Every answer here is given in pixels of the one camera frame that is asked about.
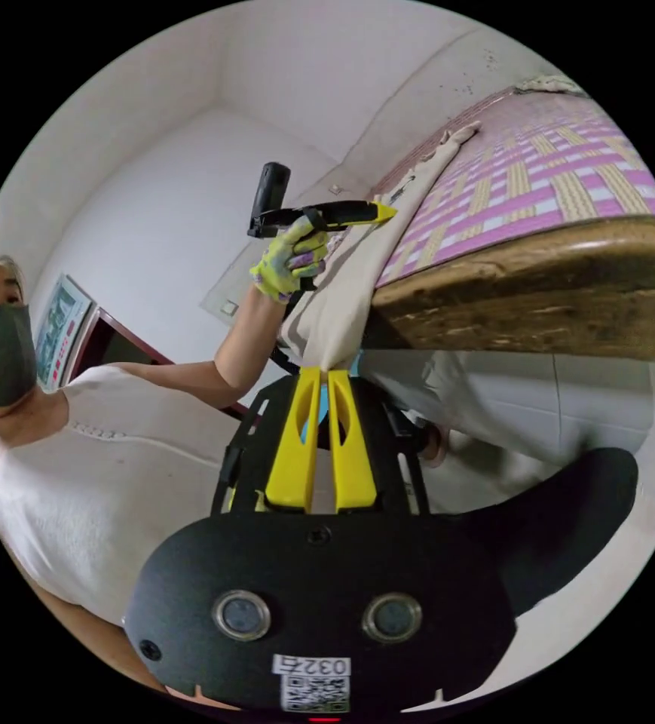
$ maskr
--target screw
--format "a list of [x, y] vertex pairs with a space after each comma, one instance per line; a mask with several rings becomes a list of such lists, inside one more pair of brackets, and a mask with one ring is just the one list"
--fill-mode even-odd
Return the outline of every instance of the screw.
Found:
[[153, 641], [144, 640], [139, 644], [139, 648], [150, 661], [158, 661], [161, 658], [161, 650]]
[[320, 526], [319, 528], [313, 528], [307, 534], [307, 543], [310, 545], [324, 545], [329, 543], [332, 534], [329, 532], [329, 528]]

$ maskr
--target yellow glove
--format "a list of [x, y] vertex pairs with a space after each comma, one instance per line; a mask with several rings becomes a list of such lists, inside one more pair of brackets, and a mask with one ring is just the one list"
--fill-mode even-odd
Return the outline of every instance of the yellow glove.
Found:
[[316, 277], [325, 270], [327, 232], [314, 232], [311, 221], [300, 216], [271, 242], [258, 264], [249, 273], [255, 286], [275, 302], [286, 304], [303, 277]]

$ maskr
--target wooden door frame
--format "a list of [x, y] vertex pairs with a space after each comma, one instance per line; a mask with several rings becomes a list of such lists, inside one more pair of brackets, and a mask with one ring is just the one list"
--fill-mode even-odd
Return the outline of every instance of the wooden door frame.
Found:
[[[68, 382], [71, 382], [75, 371], [81, 366], [81, 362], [84, 358], [84, 353], [86, 352], [86, 347], [88, 346], [91, 336], [96, 329], [96, 325], [99, 322], [104, 322], [105, 324], [108, 324], [117, 334], [120, 334], [132, 345], [134, 345], [134, 347], [140, 349], [144, 354], [147, 354], [152, 360], [156, 360], [159, 364], [174, 364], [174, 362], [172, 362], [170, 359], [163, 356], [162, 353], [155, 350], [150, 345], [146, 344], [143, 339], [137, 337], [133, 332], [131, 332], [123, 324], [121, 324], [121, 322], [115, 320], [103, 307], [96, 307], [96, 311], [91, 315], [88, 326], [84, 331], [81, 343], [78, 345], [78, 351], [69, 372]], [[244, 413], [246, 413], [246, 411], [247, 408], [243, 404], [238, 402], [230, 407], [222, 409], [222, 412], [237, 420], [241, 420], [244, 417]]]

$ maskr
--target face mask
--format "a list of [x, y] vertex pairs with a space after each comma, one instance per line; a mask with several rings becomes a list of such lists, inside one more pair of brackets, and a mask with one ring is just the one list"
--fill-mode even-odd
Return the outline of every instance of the face mask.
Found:
[[35, 386], [35, 347], [28, 307], [0, 305], [0, 407], [9, 407]]

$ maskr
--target light switch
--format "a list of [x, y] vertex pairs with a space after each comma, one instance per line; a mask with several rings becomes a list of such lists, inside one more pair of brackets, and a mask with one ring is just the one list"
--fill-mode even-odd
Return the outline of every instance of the light switch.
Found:
[[219, 311], [223, 314], [226, 314], [228, 317], [233, 317], [234, 313], [239, 309], [239, 305], [234, 304], [234, 302], [225, 302], [222, 304], [221, 309]]

